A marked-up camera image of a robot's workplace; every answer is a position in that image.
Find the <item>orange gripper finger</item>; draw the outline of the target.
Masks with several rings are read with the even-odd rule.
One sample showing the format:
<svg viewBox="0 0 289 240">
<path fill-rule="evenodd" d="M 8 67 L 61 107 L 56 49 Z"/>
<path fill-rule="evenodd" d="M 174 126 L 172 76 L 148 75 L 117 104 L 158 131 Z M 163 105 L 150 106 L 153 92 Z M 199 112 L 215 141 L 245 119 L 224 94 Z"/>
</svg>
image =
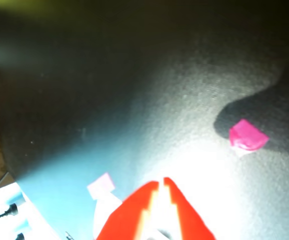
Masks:
<svg viewBox="0 0 289 240">
<path fill-rule="evenodd" d="M 97 239 L 142 240 L 151 215 L 153 193 L 158 188 L 157 181 L 150 181 L 134 191 L 109 215 Z"/>
<path fill-rule="evenodd" d="M 177 206 L 177 214 L 183 240 L 215 240 L 215 236 L 205 225 L 203 219 L 188 202 L 175 182 L 165 177 L 165 187 L 169 187 L 171 202 Z"/>
</svg>

